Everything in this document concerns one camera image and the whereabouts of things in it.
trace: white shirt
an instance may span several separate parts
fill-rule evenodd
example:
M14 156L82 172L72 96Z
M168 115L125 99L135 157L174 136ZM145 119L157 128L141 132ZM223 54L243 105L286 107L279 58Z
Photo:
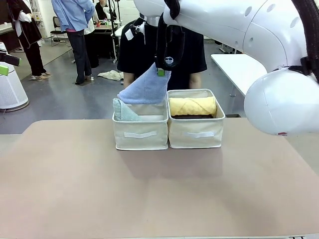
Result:
M96 22L99 20L99 17L98 17L98 14L97 14L96 10L94 10L92 18ZM93 23L92 18L90 19L90 21L88 23L88 27L86 29L84 29L84 35L90 34L90 33L92 33L94 31L94 23Z
M31 4L30 4L29 0L23 0L23 2L28 6L30 11L32 12ZM29 14L25 14L23 11L21 11L19 14L18 21L15 21L15 20L13 20L13 21L14 21L16 34L19 37L19 36L21 36L21 33L22 33L20 21L31 22L31 16Z

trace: yellow towel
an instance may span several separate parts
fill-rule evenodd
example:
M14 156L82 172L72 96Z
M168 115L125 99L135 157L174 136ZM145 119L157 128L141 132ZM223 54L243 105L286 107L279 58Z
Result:
M171 116L214 115L216 113L215 97L206 98L169 98Z

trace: light blue towel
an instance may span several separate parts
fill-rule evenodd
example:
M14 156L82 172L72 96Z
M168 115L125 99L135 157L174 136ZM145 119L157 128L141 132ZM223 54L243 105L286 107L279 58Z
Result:
M119 99L113 99L114 118L118 121L141 121L133 110Z
M155 63L118 94L126 104L159 104L165 99L171 71L158 76Z

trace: white sleeve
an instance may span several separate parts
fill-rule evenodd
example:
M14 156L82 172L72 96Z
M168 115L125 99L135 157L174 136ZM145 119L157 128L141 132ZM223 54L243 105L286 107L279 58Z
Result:
M20 12L18 20L31 22L31 16L29 14L25 14L23 11Z
M96 10L94 9L94 13L93 13L93 20L95 22L98 22L99 21L99 16L98 16L98 13L96 12Z

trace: white strap handle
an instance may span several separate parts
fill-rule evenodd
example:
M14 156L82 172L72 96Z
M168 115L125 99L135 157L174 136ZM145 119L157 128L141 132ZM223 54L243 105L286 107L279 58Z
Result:
M124 133L124 137L126 138L148 138L151 136L157 135L157 131L152 131L152 132L148 132L148 133Z
M214 137L215 136L215 133L213 131L203 132L203 133L185 132L184 134L186 136L189 136L189 137L192 137L192 138L208 138L208 137Z

